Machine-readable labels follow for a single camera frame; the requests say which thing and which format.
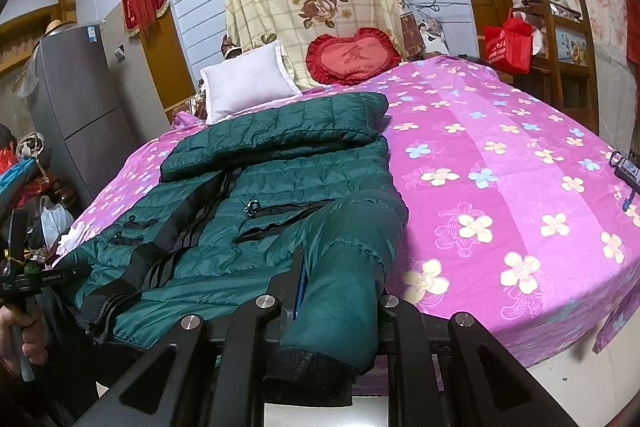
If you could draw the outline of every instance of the metal bolt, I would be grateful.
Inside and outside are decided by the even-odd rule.
[[[197,315],[187,315],[182,318],[180,325],[185,330],[194,330],[200,325],[200,317]]]
[[[456,313],[454,320],[459,326],[464,326],[465,328],[468,328],[469,326],[473,326],[476,323],[476,320],[473,317],[473,315],[466,312]]]
[[[255,304],[262,309],[271,308],[275,303],[276,299],[271,295],[260,295],[255,299]]]
[[[383,295],[380,298],[380,304],[382,304],[385,308],[395,308],[396,306],[398,306],[398,303],[400,301],[398,300],[398,297],[396,297],[395,295]]]

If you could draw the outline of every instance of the bed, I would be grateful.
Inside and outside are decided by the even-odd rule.
[[[388,291],[429,314],[473,313],[525,366],[607,315],[594,349],[615,336],[640,301],[640,211],[622,210],[611,148],[493,70],[445,56],[294,102],[352,90],[389,101],[390,169],[410,210]],[[131,155],[58,254],[148,193],[165,156],[204,126],[193,119]]]

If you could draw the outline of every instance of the red ruffled trim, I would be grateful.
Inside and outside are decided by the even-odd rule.
[[[358,38],[362,37],[376,37],[378,41],[382,44],[382,47],[388,51],[387,60],[378,68],[377,71],[372,72],[371,76],[366,78],[361,78],[358,80],[348,80],[343,77],[337,76],[332,71],[329,71],[322,64],[322,52],[329,45],[332,44],[335,39],[338,37],[334,37],[332,35],[320,35],[316,40],[314,40],[311,44],[309,44],[309,48],[306,51],[306,68],[309,70],[311,77],[320,84],[341,84],[342,86],[356,86],[357,84],[361,84],[374,76],[379,75],[380,73],[384,73],[385,71],[391,70],[393,68],[397,68],[401,62],[401,57],[398,51],[396,51],[395,46],[391,42],[389,36],[380,31],[377,28],[360,28],[356,35],[353,37],[353,41],[357,41]]]

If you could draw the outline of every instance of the hand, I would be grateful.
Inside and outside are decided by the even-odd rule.
[[[22,352],[29,357],[34,365],[44,365],[47,362],[47,340],[45,325],[40,314],[40,308],[34,306],[31,314],[21,312],[15,306],[0,308],[0,359],[16,376],[20,375],[20,362],[15,356],[12,326],[22,327]]]

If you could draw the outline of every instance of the red heart-shaped pillow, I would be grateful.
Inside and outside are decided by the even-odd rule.
[[[361,28],[354,37],[321,35],[306,52],[306,66],[321,84],[353,86],[400,64],[385,32]]]

